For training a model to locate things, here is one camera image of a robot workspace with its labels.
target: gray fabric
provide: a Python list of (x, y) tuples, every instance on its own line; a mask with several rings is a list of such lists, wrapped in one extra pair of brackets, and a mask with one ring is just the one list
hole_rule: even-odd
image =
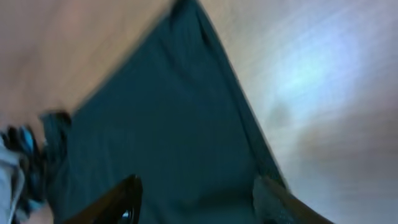
[(0, 138), (0, 223), (12, 222), (24, 188), (25, 175), (20, 161), (27, 163), (24, 155), (8, 150)]

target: dark green fabric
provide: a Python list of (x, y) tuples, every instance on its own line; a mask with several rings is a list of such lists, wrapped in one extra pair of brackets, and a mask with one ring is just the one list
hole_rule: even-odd
[(43, 119), (56, 223), (131, 174), (144, 189), (140, 223), (257, 223), (256, 176), (283, 185), (195, 1), (178, 2), (72, 124)]

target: wooden floor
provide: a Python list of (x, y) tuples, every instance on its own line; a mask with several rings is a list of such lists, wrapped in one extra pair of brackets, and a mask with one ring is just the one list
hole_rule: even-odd
[[(79, 107), (170, 2), (0, 3), (0, 125)], [(202, 4), (292, 192), (337, 223), (398, 223), (397, 1)]]

